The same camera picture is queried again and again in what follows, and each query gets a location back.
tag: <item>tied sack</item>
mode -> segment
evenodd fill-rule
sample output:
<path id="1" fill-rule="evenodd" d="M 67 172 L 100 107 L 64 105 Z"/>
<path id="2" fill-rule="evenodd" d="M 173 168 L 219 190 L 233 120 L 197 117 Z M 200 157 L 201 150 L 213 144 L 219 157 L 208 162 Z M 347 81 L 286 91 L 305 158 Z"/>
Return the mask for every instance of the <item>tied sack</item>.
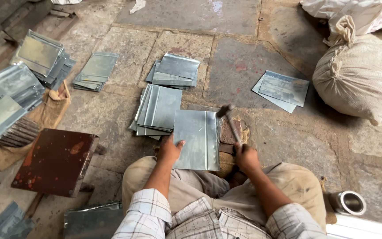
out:
<path id="1" fill-rule="evenodd" d="M 382 40 L 356 36 L 348 15 L 336 30 L 340 39 L 316 65 L 313 85 L 327 105 L 377 126 L 382 121 Z"/>

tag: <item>beige trousers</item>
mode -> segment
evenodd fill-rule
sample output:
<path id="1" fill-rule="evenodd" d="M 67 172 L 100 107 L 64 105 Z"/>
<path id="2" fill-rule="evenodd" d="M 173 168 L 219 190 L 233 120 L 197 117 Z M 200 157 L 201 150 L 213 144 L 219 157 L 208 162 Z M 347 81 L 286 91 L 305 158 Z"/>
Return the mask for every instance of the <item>beige trousers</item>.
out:
<path id="1" fill-rule="evenodd" d="M 132 195 L 144 187 L 155 165 L 156 157 L 147 156 L 126 169 L 122 185 L 124 213 L 129 208 Z M 307 209 L 325 231 L 326 210 L 321 185 L 311 171 L 289 163 L 270 166 L 263 171 L 293 202 Z M 248 219 L 266 225 L 266 215 L 249 180 L 229 190 L 225 179 L 211 173 L 172 169 L 168 196 L 172 215 L 201 197 L 205 197 L 214 209 L 234 209 Z"/>

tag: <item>dirty floor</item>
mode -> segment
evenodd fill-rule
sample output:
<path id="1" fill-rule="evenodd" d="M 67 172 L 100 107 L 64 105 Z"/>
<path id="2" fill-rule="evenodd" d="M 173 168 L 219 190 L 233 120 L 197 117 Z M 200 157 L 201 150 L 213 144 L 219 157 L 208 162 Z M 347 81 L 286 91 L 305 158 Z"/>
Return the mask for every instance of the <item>dirty floor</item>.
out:
<path id="1" fill-rule="evenodd" d="M 261 164 L 289 162 L 325 176 L 329 192 L 353 190 L 367 202 L 363 218 L 382 222 L 382 126 L 346 116 L 325 105 L 313 86 L 304 108 L 292 114 L 251 91 L 266 70 L 311 80 L 327 50 L 329 32 L 298 0 L 152 0 L 129 15 L 134 1 L 84 0 L 66 6 L 80 17 L 61 40 L 77 60 L 67 82 L 72 103 L 58 129 L 95 133 L 108 147 L 94 155 L 85 182 L 93 194 L 46 196 L 28 238 L 61 238 L 63 213 L 85 203 L 121 200 L 126 168 L 153 154 L 154 139 L 127 128 L 156 59 L 166 52 L 201 61 L 197 87 L 183 92 L 182 108 L 234 103 L 234 117 L 249 130 Z M 47 17 L 40 32 L 58 19 Z M 382 38 L 382 31 L 376 33 Z M 71 81 L 94 51 L 120 54 L 102 92 L 73 89 Z M 15 200 L 27 209 L 35 193 L 10 188 L 21 162 L 0 172 L 0 212 Z"/>

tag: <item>person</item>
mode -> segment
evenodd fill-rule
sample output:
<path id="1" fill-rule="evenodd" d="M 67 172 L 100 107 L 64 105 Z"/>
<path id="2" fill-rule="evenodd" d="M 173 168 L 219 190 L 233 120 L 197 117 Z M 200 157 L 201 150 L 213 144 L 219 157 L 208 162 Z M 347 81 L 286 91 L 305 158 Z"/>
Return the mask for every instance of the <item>person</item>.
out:
<path id="1" fill-rule="evenodd" d="M 309 170 L 288 163 L 261 169 L 256 149 L 236 145 L 236 163 L 248 176 L 238 185 L 205 171 L 172 169 L 184 144 L 163 138 L 157 158 L 127 168 L 125 218 L 112 239 L 326 238 L 322 190 Z"/>

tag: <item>metal cup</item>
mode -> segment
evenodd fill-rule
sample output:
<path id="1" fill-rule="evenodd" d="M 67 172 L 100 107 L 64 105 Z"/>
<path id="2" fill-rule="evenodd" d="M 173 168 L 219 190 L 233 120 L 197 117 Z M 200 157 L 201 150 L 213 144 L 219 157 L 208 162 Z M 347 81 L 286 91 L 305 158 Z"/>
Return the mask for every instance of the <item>metal cup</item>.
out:
<path id="1" fill-rule="evenodd" d="M 359 193 L 344 191 L 329 195 L 332 208 L 340 214 L 360 216 L 366 211 L 366 202 Z"/>

